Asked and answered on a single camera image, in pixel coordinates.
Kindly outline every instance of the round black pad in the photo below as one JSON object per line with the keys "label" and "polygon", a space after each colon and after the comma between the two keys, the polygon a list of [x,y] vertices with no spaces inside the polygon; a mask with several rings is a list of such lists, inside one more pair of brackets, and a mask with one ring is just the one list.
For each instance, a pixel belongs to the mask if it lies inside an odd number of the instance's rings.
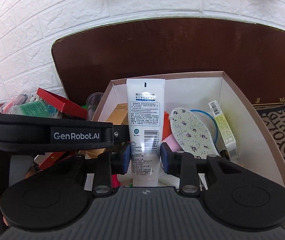
{"label": "round black pad", "polygon": [[266,230],[285,223],[285,188],[253,172],[221,174],[204,194],[209,212],[224,224]]}
{"label": "round black pad", "polygon": [[86,191],[70,179],[32,177],[8,188],[1,211],[11,226],[28,230],[59,228],[75,220],[87,206]]}
{"label": "round black pad", "polygon": [[269,201],[269,194],[262,188],[246,186],[236,188],[232,193],[232,198],[245,207],[260,207]]}

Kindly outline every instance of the white cardboard box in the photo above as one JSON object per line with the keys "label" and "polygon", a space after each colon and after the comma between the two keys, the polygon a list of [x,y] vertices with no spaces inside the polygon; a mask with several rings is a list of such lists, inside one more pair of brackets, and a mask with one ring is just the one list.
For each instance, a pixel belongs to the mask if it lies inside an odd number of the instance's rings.
{"label": "white cardboard box", "polygon": [[[217,100],[236,138],[238,164],[285,187],[285,161],[256,110],[223,71],[175,73],[140,78],[163,78],[165,110],[200,109]],[[112,80],[93,117],[105,122],[117,104],[127,103],[127,79]]]}

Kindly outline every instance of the brown wooden board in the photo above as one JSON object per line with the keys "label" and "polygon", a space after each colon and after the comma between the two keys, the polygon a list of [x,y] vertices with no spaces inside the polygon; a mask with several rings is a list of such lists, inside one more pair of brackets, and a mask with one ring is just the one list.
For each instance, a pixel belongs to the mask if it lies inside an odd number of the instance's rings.
{"label": "brown wooden board", "polygon": [[254,104],[285,97],[285,32],[209,18],[125,22],[57,40],[53,59],[68,98],[79,104],[110,80],[225,71]]}

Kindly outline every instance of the screw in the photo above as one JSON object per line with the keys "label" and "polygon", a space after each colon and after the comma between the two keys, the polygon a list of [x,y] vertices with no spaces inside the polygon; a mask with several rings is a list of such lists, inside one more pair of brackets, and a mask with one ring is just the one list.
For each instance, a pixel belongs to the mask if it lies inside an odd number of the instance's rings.
{"label": "screw", "polygon": [[97,187],[95,187],[95,192],[99,193],[99,194],[104,194],[110,191],[110,188],[105,186],[105,185],[99,185]]}
{"label": "screw", "polygon": [[116,152],[109,152],[109,156],[110,157],[113,157],[114,155],[116,155],[117,153]]}
{"label": "screw", "polygon": [[182,191],[185,193],[195,193],[198,188],[194,185],[185,185],[182,187]]}

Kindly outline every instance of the clutter of items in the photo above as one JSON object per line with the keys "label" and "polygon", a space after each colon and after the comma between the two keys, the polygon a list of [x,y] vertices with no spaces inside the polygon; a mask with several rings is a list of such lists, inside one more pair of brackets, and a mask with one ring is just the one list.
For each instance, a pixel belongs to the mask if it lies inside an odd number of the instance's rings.
{"label": "clutter of items", "polygon": [[[195,158],[206,159],[207,155],[214,154],[237,163],[236,140],[218,102],[207,102],[210,112],[196,106],[194,109],[176,107],[167,112],[164,88],[164,79],[128,79],[129,103],[118,104],[106,120],[114,125],[129,125],[131,140],[131,165],[127,174],[113,175],[113,187],[174,186],[178,189],[180,179],[164,172],[161,143],[167,143],[173,152],[189,152]],[[0,114],[91,121],[103,95],[94,93],[85,106],[78,106],[42,88],[36,95],[24,90],[2,105]],[[97,158],[109,150],[46,153],[38,155],[34,165],[37,170],[44,170],[70,155],[82,153],[86,158]],[[91,190],[93,177],[94,174],[88,174],[85,189]],[[199,178],[201,186],[208,189],[204,174]]]}

